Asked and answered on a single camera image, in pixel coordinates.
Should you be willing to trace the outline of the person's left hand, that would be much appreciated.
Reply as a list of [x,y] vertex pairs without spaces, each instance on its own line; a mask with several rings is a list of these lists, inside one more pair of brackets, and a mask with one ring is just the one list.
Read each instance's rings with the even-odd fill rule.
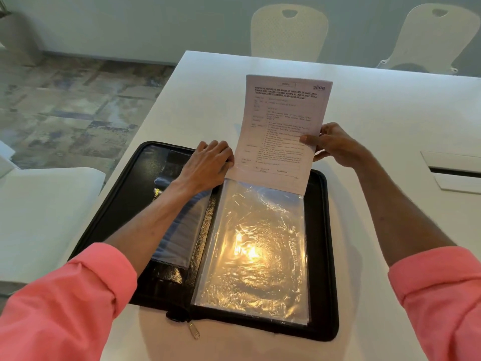
[[234,153],[226,141],[201,141],[175,182],[195,195],[222,184],[234,163]]

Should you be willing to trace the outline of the person's right hand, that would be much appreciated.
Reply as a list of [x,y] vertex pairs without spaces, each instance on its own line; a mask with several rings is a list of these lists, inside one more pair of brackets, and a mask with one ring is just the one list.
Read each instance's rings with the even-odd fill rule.
[[335,122],[323,124],[319,134],[324,136],[324,145],[306,145],[314,148],[313,162],[333,157],[340,165],[357,170],[374,160],[373,154],[365,146]]

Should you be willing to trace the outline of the printed white paper document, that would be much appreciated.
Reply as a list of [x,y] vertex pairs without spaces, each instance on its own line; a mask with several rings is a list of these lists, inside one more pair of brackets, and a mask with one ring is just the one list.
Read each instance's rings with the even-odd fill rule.
[[227,179],[304,196],[333,82],[246,76],[244,117]]

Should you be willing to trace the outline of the large clear plastic sleeve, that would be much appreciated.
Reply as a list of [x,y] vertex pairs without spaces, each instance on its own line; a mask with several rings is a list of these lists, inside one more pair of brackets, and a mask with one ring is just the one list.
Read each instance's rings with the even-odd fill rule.
[[193,305],[306,326],[304,199],[227,179]]

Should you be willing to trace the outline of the person's left forearm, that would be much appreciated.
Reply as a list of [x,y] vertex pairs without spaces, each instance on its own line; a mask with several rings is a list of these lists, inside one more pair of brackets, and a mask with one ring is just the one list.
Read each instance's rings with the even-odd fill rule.
[[174,180],[156,200],[108,237],[105,243],[119,250],[139,277],[187,202],[217,185],[216,181],[193,178]]

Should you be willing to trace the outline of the person's right forearm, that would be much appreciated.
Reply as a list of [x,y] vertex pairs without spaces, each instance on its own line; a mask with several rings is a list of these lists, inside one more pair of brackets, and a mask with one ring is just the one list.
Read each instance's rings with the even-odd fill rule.
[[456,244],[394,183],[374,155],[361,147],[352,165],[389,267],[409,256]]

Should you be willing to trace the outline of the bluish clear plastic pocket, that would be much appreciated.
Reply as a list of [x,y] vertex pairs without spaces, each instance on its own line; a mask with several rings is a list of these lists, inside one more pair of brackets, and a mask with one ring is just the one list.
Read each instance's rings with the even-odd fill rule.
[[[183,152],[161,148],[160,171],[154,180],[153,201],[180,175],[189,157]],[[212,190],[202,191],[183,206],[161,239],[152,261],[185,269],[189,267],[211,194]]]

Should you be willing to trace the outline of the white perforated plastic chair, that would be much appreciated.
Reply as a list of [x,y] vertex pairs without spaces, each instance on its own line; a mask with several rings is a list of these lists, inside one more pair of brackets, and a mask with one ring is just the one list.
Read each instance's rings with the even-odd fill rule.
[[321,11],[303,5],[267,5],[251,18],[251,56],[316,62],[327,34],[328,18]]
[[392,54],[380,69],[414,64],[429,73],[455,75],[454,60],[481,29],[481,17],[464,7],[426,3],[406,16]]

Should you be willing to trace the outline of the black zip portfolio folder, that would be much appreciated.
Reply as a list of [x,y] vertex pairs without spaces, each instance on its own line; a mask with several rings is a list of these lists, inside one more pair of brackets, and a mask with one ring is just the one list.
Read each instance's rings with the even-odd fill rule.
[[215,320],[261,329],[277,334],[328,342],[339,330],[338,299],[335,282],[327,180],[311,170],[304,194],[304,221],[310,321],[306,326],[247,317],[193,305],[200,268],[206,259],[208,240],[219,207],[223,185],[212,189],[198,241],[187,269],[149,261],[137,281],[130,303],[166,311],[174,322]]

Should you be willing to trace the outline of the white chair seat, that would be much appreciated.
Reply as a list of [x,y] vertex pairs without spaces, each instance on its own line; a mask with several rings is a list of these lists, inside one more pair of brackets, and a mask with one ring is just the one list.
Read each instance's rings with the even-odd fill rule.
[[90,167],[16,168],[0,178],[0,283],[28,284],[56,269],[104,181]]
[[20,169],[11,160],[14,154],[15,150],[0,140],[0,179],[8,175],[11,171]]

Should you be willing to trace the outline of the pink right shirt sleeve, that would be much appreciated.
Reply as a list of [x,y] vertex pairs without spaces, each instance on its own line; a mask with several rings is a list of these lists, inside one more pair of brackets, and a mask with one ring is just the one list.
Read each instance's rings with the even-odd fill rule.
[[388,278],[429,361],[481,361],[481,262],[471,251],[411,255]]

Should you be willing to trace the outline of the pink shirt sleeve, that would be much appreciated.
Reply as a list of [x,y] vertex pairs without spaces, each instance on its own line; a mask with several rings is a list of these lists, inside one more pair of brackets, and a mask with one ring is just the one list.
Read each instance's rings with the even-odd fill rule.
[[124,254],[90,245],[9,297],[0,315],[0,361],[99,361],[136,287]]
[[411,255],[388,278],[429,361],[481,361],[481,262],[471,251]]

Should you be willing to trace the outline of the pink left shirt sleeve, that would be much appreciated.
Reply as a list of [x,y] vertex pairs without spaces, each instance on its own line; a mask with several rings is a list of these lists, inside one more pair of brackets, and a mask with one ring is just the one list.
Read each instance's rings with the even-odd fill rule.
[[0,361],[99,361],[136,287],[124,254],[90,245],[9,297],[0,315]]

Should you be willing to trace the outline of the white planter pot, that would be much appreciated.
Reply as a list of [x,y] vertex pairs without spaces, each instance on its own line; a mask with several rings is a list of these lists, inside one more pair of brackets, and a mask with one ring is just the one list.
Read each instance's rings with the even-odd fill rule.
[[34,32],[20,13],[0,11],[0,44],[23,66],[37,66],[43,59]]

